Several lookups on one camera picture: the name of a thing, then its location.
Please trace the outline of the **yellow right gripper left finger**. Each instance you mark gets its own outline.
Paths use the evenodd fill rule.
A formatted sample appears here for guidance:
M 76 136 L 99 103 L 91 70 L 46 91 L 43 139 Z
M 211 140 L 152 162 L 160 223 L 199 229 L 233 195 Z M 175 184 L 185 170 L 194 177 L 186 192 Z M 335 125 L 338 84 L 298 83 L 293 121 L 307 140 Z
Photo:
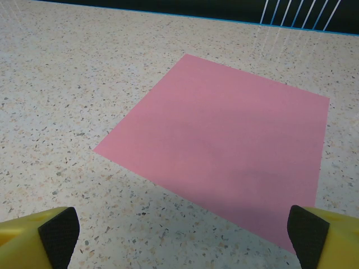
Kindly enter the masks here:
M 74 207 L 0 222 L 0 269 L 68 269 L 79 233 Z

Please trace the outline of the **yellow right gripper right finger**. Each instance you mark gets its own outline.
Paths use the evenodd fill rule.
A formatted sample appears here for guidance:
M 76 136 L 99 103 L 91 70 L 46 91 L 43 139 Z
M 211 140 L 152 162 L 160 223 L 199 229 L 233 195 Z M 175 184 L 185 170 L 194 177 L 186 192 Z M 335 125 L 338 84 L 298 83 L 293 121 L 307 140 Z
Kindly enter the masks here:
M 359 218 L 293 205 L 287 231 L 301 269 L 359 269 Z

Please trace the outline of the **pink paper sheet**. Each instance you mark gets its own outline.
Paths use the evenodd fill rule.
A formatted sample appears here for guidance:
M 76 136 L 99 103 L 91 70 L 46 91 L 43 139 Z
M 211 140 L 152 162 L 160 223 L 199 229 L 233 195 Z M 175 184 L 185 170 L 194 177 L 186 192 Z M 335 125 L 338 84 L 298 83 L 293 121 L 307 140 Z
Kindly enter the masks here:
M 316 200 L 329 99 L 184 55 L 96 153 L 277 246 Z

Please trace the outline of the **blue table edge border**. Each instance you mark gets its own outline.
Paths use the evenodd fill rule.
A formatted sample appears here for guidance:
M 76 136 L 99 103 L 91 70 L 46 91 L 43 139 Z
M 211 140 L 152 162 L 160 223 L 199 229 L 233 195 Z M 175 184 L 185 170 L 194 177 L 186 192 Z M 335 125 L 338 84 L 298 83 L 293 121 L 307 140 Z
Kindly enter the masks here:
M 39 0 L 359 36 L 359 0 Z

